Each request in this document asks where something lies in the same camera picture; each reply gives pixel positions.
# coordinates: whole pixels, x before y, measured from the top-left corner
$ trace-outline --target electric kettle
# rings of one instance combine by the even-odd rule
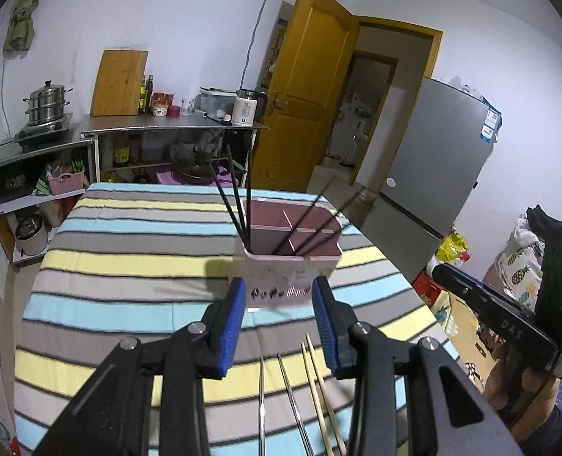
[[[260,120],[261,116],[267,110],[267,105],[267,93],[249,89],[238,89],[230,121],[232,121],[233,125],[251,127],[255,121]]]

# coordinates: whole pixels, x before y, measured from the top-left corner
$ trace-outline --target stainless steel countertop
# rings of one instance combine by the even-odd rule
[[[17,163],[18,161],[22,161],[24,159],[47,154],[49,152],[56,152],[57,150],[92,143],[93,137],[83,138],[81,130],[77,127],[77,124],[70,124],[61,141],[52,146],[43,147],[41,149],[37,148],[30,150],[30,152],[24,152],[20,145],[14,142],[0,146],[0,168],[12,163]]]
[[[100,133],[123,132],[127,130],[150,129],[225,129],[225,130],[268,130],[267,126],[254,123],[251,127],[224,126],[216,121],[203,117],[195,112],[190,117],[179,116],[154,117],[152,115],[136,115],[130,117],[92,117],[87,115],[79,123],[78,129],[83,137],[99,135]]]

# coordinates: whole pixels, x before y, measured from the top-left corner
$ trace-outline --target pink basket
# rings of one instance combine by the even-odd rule
[[[74,192],[83,188],[85,171],[79,173],[62,173],[57,178],[49,178],[49,186],[53,195],[61,195],[66,192]]]
[[[245,199],[241,199],[243,211]],[[311,303],[311,284],[317,276],[329,278],[343,256],[337,237],[329,240],[307,256],[290,255],[311,236],[331,215],[326,207],[315,206],[292,235],[279,255],[270,255],[284,240],[295,223],[310,206],[309,202],[252,199],[251,245],[256,253],[245,249],[237,236],[228,270],[229,280],[242,277],[246,287],[246,309],[277,309],[303,306]],[[332,219],[314,239],[318,241],[340,229],[337,219]]]

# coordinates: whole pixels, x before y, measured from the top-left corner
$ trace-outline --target refrigerator label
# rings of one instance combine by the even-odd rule
[[[484,121],[483,124],[487,127],[492,127],[493,129],[495,129],[498,120],[499,114],[489,109],[488,114],[486,115],[486,121]]]
[[[481,133],[479,134],[479,138],[481,140],[483,140],[484,142],[487,142],[488,144],[490,144],[490,142],[492,142],[492,134],[494,133],[494,129],[488,127],[487,125],[484,125],[481,128]]]

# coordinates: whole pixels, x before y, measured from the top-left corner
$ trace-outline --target pink mat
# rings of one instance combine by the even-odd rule
[[[224,171],[224,168],[221,166],[218,167],[218,173],[220,171]],[[181,182],[174,180],[174,177],[171,176],[171,171],[163,171],[156,174],[156,178],[159,180],[160,185],[184,185]],[[230,177],[230,173],[226,175],[218,175],[218,180],[221,186],[223,187],[232,187],[232,178]],[[215,182],[211,183],[210,185],[201,185],[202,187],[215,187]]]

